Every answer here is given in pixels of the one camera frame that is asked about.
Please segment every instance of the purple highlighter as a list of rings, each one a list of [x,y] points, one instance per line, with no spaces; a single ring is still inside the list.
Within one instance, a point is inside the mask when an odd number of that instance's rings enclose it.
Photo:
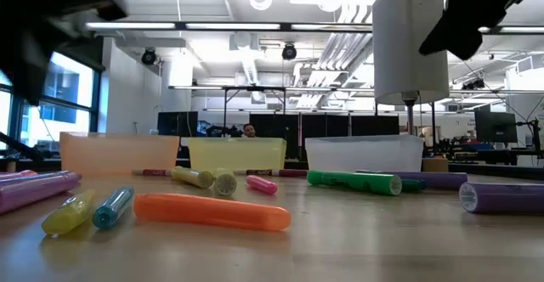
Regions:
[[[52,172],[0,186],[0,214],[74,189],[81,178],[70,171]]]
[[[464,183],[459,201],[471,213],[544,213],[544,185]]]
[[[428,189],[454,189],[468,181],[465,172],[378,172],[382,174],[397,175],[402,180],[423,180]]]

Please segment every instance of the translucent container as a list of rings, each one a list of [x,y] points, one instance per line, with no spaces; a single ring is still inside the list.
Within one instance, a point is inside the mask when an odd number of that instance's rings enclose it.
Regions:
[[[200,171],[283,169],[282,138],[189,138],[190,166]]]
[[[132,170],[172,169],[179,137],[123,133],[60,133],[63,170],[86,176],[130,175]]]
[[[410,135],[306,138],[310,170],[420,172],[423,140]]]

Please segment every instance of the orange marker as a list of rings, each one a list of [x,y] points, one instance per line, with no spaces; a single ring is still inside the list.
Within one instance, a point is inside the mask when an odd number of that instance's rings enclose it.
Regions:
[[[280,231],[291,224],[291,213],[277,206],[182,194],[136,195],[134,213],[138,219],[149,221],[202,223],[264,231]]]

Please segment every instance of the camera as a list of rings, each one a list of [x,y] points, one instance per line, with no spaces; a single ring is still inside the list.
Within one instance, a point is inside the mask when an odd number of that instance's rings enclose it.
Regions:
[[[295,49],[295,45],[293,43],[287,43],[286,46],[283,48],[283,52],[281,52],[281,57],[284,60],[293,60],[297,57],[297,50]]]
[[[154,48],[146,48],[142,55],[142,63],[144,65],[155,65],[159,59],[156,57]]]

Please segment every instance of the yellow plastic bin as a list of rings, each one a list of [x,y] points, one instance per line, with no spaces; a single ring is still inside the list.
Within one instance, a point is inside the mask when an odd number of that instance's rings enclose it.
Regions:
[[[283,169],[286,141],[282,138],[189,138],[190,166],[201,171],[218,168]]]
[[[130,175],[176,166],[179,137],[123,133],[60,133],[63,170],[83,176]]]

